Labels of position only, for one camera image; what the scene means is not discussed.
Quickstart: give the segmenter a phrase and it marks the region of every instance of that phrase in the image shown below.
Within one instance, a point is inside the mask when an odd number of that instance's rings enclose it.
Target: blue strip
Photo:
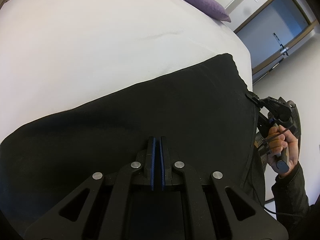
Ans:
[[[151,155],[151,178],[150,178],[150,186],[151,190],[153,190],[155,184],[155,155],[156,155],[156,138],[153,138],[152,143],[152,155]]]
[[[163,151],[162,151],[162,141],[161,141],[161,137],[160,137],[160,159],[161,159],[161,177],[162,177],[162,190],[164,190],[164,186],[165,186],[165,174],[164,174],[164,159],[163,159]]]

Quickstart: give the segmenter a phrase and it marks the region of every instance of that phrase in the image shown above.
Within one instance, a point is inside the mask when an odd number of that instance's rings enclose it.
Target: triangular cutout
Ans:
[[[239,221],[245,220],[256,213],[254,209],[239,197],[230,187],[226,187],[226,193]]]
[[[77,221],[82,207],[89,195],[90,189],[84,189],[78,196],[71,200],[64,208],[59,211],[59,215],[69,219],[70,221]]]

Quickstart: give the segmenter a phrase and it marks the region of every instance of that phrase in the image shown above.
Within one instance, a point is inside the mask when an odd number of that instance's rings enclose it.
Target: jacket cuff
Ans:
[[[297,165],[293,168],[289,175],[284,178],[280,178],[279,175],[276,176],[276,184],[278,186],[286,186],[290,183],[290,181],[294,178],[297,174],[298,170],[300,169],[300,163],[298,162]]]

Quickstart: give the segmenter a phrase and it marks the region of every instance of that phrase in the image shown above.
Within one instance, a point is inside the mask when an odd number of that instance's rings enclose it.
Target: human hand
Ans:
[[[279,129],[273,126],[270,128],[269,135],[267,138],[271,138],[284,130],[285,128],[282,125],[279,125]],[[289,150],[289,163],[288,163],[289,171],[287,171],[286,173],[280,173],[276,166],[275,155],[281,153],[282,150],[287,147]],[[271,150],[271,153],[267,155],[268,164],[272,167],[272,169],[276,173],[280,175],[280,177],[282,178],[286,177],[287,175],[290,174],[290,172],[298,163],[298,157],[299,157],[298,139],[295,138],[295,136],[292,134],[290,130],[287,130],[285,133],[280,134],[279,136],[272,139],[269,142],[269,148]]]

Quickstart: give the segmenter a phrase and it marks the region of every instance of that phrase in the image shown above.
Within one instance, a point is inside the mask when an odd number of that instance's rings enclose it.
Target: black sleeve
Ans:
[[[309,212],[309,202],[305,191],[305,181],[300,163],[285,178],[276,177],[276,183],[272,186],[275,197],[276,212],[295,214],[305,217]],[[277,214],[277,220],[290,231],[302,219]]]

